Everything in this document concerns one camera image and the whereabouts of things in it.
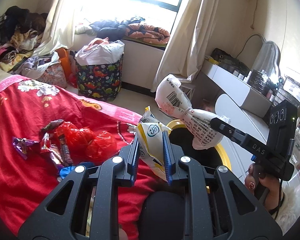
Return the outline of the right hand painted nails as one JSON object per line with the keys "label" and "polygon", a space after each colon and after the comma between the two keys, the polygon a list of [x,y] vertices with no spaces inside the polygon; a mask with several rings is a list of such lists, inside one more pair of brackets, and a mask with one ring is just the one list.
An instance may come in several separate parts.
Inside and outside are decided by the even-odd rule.
{"label": "right hand painted nails", "polygon": [[[248,174],[245,177],[244,184],[246,188],[254,195],[255,188],[256,188],[256,180],[253,177],[254,173],[254,164],[251,164],[248,168]],[[262,185],[263,187],[267,188],[269,190],[266,199],[264,200],[264,207],[267,209],[267,211],[271,212],[279,205],[283,204],[283,200],[285,198],[284,192],[282,191],[282,188],[280,187],[280,182],[277,178],[273,177],[270,174],[266,174],[264,172],[261,172],[258,175],[258,186]]]}

